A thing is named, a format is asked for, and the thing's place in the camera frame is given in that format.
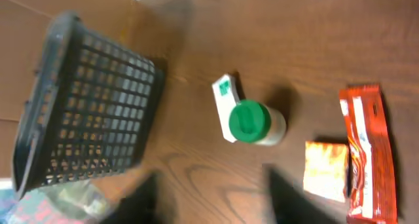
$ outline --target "green label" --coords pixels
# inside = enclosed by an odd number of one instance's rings
[[[225,96],[230,88],[230,82],[225,81],[219,85],[221,96]]]

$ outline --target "red snack package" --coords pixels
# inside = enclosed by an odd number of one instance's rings
[[[352,192],[346,221],[397,223],[392,150],[378,85],[341,90],[352,158]]]

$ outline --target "bottle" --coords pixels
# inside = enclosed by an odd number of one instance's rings
[[[242,100],[237,104],[231,111],[228,125],[237,140],[267,146],[279,143],[287,128],[279,111],[253,100]]]

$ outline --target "bottle lid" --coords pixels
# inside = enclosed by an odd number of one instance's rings
[[[263,139],[270,129],[268,109],[253,100],[242,100],[231,111],[228,125],[231,134],[240,141],[253,143]]]

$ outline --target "basket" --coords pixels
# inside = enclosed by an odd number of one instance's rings
[[[139,162],[163,85],[154,63],[86,29],[76,14],[55,19],[16,136],[18,198]]]

